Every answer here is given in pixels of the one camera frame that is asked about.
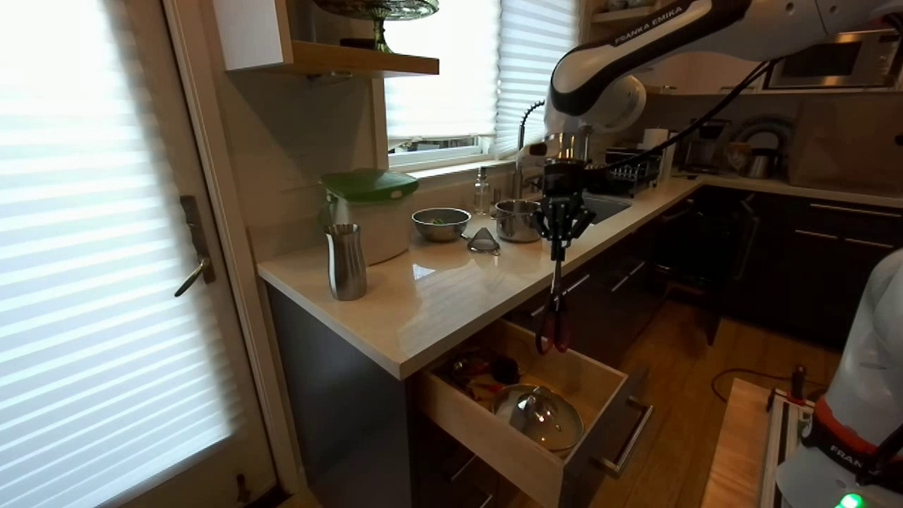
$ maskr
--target white countertop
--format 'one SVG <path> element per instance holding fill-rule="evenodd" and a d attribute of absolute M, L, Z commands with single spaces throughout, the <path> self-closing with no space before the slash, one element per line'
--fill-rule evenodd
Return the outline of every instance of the white countertop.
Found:
<path fill-rule="evenodd" d="M 658 190 L 641 192 L 629 209 L 574 240 L 565 272 L 592 261 L 701 186 L 903 209 L 903 199 L 819 192 L 750 177 L 671 177 Z M 479 225 L 493 233 L 493 220 L 475 220 L 468 233 Z M 328 289 L 325 248 L 259 262 L 259 278 L 269 286 L 402 382 L 530 300 L 547 286 L 550 272 L 544 240 L 503 244 L 500 255 L 468 255 L 462 240 L 416 244 L 407 255 L 368 269 L 368 293 L 362 300 L 339 303 Z"/>

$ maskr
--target white door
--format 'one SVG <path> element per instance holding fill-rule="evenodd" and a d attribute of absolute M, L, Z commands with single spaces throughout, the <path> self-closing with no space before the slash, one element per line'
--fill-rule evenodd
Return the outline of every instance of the white door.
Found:
<path fill-rule="evenodd" d="M 162 0 L 0 10 L 0 506 L 249 502 L 277 481 Z M 215 280 L 174 296 L 184 196 Z"/>

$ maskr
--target open drawer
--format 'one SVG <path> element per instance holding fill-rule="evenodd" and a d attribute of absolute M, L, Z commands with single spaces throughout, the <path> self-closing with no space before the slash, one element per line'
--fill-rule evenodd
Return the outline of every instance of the open drawer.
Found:
<path fill-rule="evenodd" d="M 653 406 L 632 399 L 629 376 L 574 350 L 538 355 L 533 334 L 512 321 L 479 330 L 465 347 L 509 355 L 519 365 L 519 385 L 543 385 L 567 399 L 581 420 L 578 440 L 567 455 L 547 453 L 454 386 L 442 376 L 450 358 L 416 378 L 420 413 L 533 502 L 588 506 L 602 474 L 620 471 L 653 416 Z"/>

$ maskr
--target window blind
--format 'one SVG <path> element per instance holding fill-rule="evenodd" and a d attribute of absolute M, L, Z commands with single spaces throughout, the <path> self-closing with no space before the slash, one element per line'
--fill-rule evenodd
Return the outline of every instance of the window blind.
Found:
<path fill-rule="evenodd" d="M 390 144 L 452 139 L 431 168 L 505 156 L 526 111 L 547 100 L 550 72 L 578 41 L 578 0 L 450 0 L 434 18 L 390 24 L 387 36 L 392 52 L 441 58 L 442 74 L 387 80 Z M 529 134 L 544 135 L 543 114 L 530 117 Z M 482 144 L 465 153 L 454 139 Z M 413 156 L 394 149 L 392 168 L 407 161 Z"/>
<path fill-rule="evenodd" d="M 101 506 L 235 430 L 225 358 L 105 0 L 0 18 L 0 506 Z"/>

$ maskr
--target light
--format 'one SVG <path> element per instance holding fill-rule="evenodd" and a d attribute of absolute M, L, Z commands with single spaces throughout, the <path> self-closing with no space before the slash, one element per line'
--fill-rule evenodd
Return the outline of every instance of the light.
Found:
<path fill-rule="evenodd" d="M 867 496 L 854 494 L 854 492 L 846 492 L 835 508 L 867 508 Z"/>

